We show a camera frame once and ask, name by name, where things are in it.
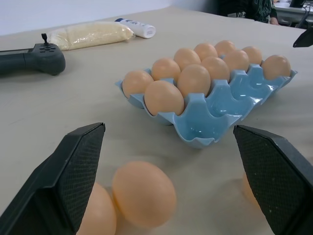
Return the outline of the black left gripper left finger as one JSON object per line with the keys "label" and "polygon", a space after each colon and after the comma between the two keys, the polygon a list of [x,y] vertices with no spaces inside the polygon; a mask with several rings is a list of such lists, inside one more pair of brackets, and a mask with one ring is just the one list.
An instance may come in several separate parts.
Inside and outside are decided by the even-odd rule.
{"label": "black left gripper left finger", "polygon": [[74,235],[95,183],[102,122],[66,134],[36,167],[0,217],[2,235]]}

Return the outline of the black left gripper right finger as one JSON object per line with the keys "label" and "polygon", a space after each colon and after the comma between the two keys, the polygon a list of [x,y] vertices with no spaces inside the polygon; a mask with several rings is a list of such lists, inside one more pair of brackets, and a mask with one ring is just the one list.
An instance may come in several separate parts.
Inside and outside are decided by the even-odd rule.
{"label": "black left gripper right finger", "polygon": [[252,193],[276,235],[313,233],[313,166],[284,137],[233,129]]}

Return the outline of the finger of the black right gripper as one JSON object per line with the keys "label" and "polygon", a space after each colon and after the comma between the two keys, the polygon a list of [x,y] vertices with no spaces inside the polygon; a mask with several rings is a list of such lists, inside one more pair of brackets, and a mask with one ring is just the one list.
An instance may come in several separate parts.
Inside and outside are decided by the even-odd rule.
{"label": "finger of the black right gripper", "polygon": [[313,26],[303,32],[293,43],[293,47],[310,47],[313,45]]}

